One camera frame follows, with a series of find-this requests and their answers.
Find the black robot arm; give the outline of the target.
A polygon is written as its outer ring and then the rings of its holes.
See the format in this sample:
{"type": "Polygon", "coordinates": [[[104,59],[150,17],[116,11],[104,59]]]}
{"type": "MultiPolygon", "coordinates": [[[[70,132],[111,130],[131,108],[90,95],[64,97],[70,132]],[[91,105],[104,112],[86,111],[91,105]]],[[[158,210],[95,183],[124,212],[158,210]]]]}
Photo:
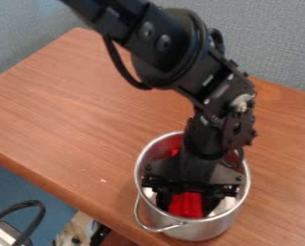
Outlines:
{"type": "Polygon", "coordinates": [[[250,145],[254,84],[225,56],[221,31],[195,12],[150,0],[60,0],[100,34],[122,78],[142,90],[171,89],[193,104],[182,141],[147,162],[142,185],[157,206],[199,219],[238,193],[243,180],[225,160],[250,145]]]}

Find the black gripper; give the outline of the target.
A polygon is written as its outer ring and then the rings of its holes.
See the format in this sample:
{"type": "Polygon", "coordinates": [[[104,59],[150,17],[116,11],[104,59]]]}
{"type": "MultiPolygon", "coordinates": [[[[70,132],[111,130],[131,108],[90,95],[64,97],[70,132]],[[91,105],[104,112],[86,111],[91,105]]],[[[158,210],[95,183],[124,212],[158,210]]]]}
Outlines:
{"type": "MultiPolygon", "coordinates": [[[[198,132],[197,139],[210,134],[198,132]]],[[[155,193],[155,204],[167,211],[173,195],[185,192],[202,195],[202,214],[207,216],[225,197],[237,196],[237,188],[246,182],[243,146],[247,143],[247,122],[230,118],[221,134],[223,150],[214,150],[214,140],[202,147],[190,131],[162,135],[143,149],[139,156],[140,187],[155,193]]]]}

